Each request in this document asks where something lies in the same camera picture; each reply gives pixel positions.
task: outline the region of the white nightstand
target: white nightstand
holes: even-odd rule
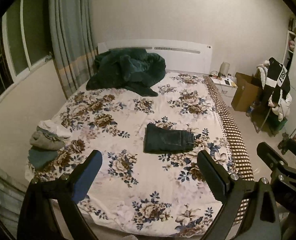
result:
[[[231,85],[232,80],[230,78],[222,78],[222,80],[219,80],[217,78],[211,78],[211,80],[217,86],[217,88],[221,94],[221,97],[222,97],[223,101],[226,103],[226,105],[231,106],[231,101],[232,101],[238,87],[237,86],[233,87]],[[225,80],[228,80],[230,85],[227,85],[225,83]]]

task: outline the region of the metal screw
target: metal screw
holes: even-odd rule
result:
[[[38,177],[33,177],[33,179],[30,181],[32,184],[37,184],[39,182]]]
[[[231,177],[233,180],[238,180],[238,179],[239,179],[238,174],[235,174],[235,173],[231,174],[230,177]]]
[[[67,179],[69,178],[69,174],[64,173],[64,174],[62,174],[62,175],[60,176],[60,178],[61,178],[62,180],[67,180]]]
[[[264,184],[268,184],[269,183],[269,180],[267,178],[261,178],[261,181],[264,183]]]

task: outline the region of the black and white jacket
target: black and white jacket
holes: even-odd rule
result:
[[[286,99],[287,94],[290,92],[288,72],[285,66],[273,57],[269,59],[269,63],[262,103],[266,104],[272,95],[272,101],[280,105],[281,98]]]

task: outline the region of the curtain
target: curtain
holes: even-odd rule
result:
[[[49,0],[51,40],[66,97],[93,75],[91,15],[91,0]]]
[[[27,188],[0,169],[0,221],[16,238],[21,205]]]

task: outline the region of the tile floor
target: tile floor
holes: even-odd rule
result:
[[[270,133],[269,128],[264,126],[263,130],[257,133],[250,118],[245,115],[245,112],[237,112],[233,110],[232,107],[229,107],[228,109],[241,132],[253,169],[254,180],[258,181],[260,178],[266,177],[270,181],[271,170],[257,156],[257,145],[260,142],[266,142],[274,150],[276,150],[277,153],[282,155],[277,146],[282,140],[283,131],[280,131],[276,136],[273,136]],[[290,167],[296,168],[293,154],[290,151],[288,151],[285,155],[282,155],[282,157],[287,161]]]
[[[250,120],[249,117],[245,115],[245,112],[236,112],[233,110],[233,108],[229,107],[229,110],[231,112],[231,115],[233,119],[235,120],[236,125],[238,126],[242,137],[244,144],[246,146],[250,162],[253,169],[254,179],[255,181],[258,181],[262,177],[266,177],[270,181],[270,174],[271,170],[265,165],[265,163],[257,156],[257,145],[260,142],[266,142],[268,143],[273,149],[275,149],[280,155],[281,152],[278,150],[277,145],[282,140],[282,132],[277,134],[276,136],[272,136],[269,132],[269,128],[264,127],[263,130],[260,133],[256,133],[256,130]],[[287,152],[285,155],[283,155],[283,158],[288,162],[288,165],[291,167],[296,168],[295,161],[293,158],[293,155],[290,152]],[[55,213],[57,216],[58,223],[60,225],[60,228],[64,234],[64,236],[67,239],[72,239],[68,228],[64,222],[64,219],[61,215],[61,212],[56,210]],[[96,232],[96,236],[99,238],[99,240],[122,240],[123,237],[127,236],[128,234],[122,233],[119,231],[111,230],[108,228],[104,228],[101,226],[97,226],[94,223],[91,223],[91,221],[88,221],[89,226],[91,229]],[[231,232],[234,236],[237,231],[237,228],[232,228]],[[161,237],[148,237],[148,236],[137,236],[139,240],[161,240],[161,239],[170,239],[170,238],[161,238]]]

